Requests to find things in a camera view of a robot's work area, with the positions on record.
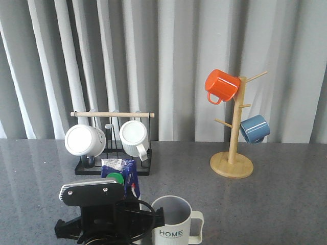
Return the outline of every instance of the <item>black metal rack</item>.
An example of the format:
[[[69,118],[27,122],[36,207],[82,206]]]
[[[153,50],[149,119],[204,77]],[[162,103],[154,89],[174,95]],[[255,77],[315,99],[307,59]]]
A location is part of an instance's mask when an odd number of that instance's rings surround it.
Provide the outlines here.
[[[80,161],[78,162],[76,168],[75,168],[75,175],[101,175],[101,159],[103,158],[120,158],[120,159],[134,159],[136,160],[136,168],[137,168],[137,174],[139,176],[148,176],[150,174],[150,167],[151,167],[151,159],[152,159],[152,149],[151,149],[151,133],[150,133],[150,116],[148,117],[148,125],[147,125],[147,131],[148,131],[148,138],[149,138],[149,149],[147,150],[147,156],[148,159],[141,162],[139,157],[131,157],[127,155],[121,145],[120,141],[116,140],[115,137],[115,127],[112,123],[112,119],[116,118],[116,125],[118,126],[118,130],[121,128],[121,120],[119,116],[108,116],[109,118],[109,124],[106,124],[106,148],[104,149],[103,153],[97,157],[95,157],[95,165],[91,168],[86,168],[82,164],[82,157],[80,157]],[[142,122],[142,117],[133,117],[134,120],[139,118],[139,120]]]

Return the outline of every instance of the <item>granite countertop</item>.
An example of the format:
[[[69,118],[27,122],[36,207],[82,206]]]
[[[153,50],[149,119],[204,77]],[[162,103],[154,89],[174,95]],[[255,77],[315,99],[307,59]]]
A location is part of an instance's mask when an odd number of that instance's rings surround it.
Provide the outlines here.
[[[240,143],[252,160],[245,179],[210,168],[228,143],[152,142],[149,176],[139,176],[142,200],[178,195],[204,215],[203,245],[327,244],[327,145]],[[63,140],[0,139],[0,244],[76,244],[56,239],[54,226],[79,216],[58,198],[79,158]]]

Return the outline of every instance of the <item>wooden base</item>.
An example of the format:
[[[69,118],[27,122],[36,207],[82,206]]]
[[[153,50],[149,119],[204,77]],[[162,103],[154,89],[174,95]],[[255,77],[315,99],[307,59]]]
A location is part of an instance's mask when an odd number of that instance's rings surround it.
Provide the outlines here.
[[[253,172],[253,164],[247,157],[236,153],[234,164],[228,163],[229,152],[214,154],[210,160],[210,166],[219,175],[224,177],[241,179],[246,178]]]

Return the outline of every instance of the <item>orange mug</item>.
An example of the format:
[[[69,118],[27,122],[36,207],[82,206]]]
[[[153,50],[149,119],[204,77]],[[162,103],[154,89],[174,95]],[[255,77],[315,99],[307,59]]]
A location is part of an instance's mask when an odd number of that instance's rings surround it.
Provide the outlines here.
[[[234,97],[240,86],[240,79],[235,78],[221,70],[213,70],[205,81],[205,90],[208,91],[208,101],[214,105],[220,104],[221,101],[229,101]],[[213,94],[219,98],[213,102],[210,95]]]

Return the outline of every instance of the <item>curtain fold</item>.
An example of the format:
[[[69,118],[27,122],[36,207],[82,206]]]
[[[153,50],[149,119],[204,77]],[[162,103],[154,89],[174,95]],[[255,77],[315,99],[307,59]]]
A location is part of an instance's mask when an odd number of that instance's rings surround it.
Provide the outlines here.
[[[266,119],[265,142],[327,143],[326,11],[323,0],[0,0],[0,137],[104,130],[107,118],[69,114],[95,110],[154,112],[152,140],[229,141],[214,119],[231,123],[233,101],[204,90],[220,69],[268,71],[247,84],[242,113]]]

